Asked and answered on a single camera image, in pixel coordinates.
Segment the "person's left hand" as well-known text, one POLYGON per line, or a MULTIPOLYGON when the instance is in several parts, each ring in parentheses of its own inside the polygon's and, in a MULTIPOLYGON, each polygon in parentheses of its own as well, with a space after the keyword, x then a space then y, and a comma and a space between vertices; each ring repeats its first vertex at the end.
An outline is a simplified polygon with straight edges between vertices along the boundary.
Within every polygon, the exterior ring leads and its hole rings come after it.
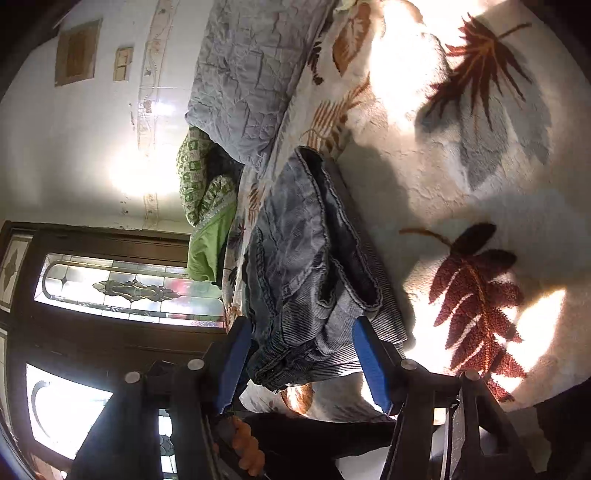
POLYGON ((239 475, 262 477, 266 457, 252 428, 236 416, 225 416, 214 427, 214 449, 239 475))

